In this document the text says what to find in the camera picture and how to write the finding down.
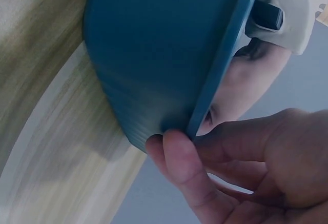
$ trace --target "light wood table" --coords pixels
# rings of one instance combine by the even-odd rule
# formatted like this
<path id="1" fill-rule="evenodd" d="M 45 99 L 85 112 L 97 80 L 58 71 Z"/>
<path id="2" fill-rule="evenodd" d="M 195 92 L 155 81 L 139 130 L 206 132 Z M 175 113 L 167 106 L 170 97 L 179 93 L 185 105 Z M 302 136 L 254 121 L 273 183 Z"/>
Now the light wood table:
<path id="1" fill-rule="evenodd" d="M 85 2 L 0 0 L 1 224 L 108 224 L 146 157 L 88 59 Z"/>

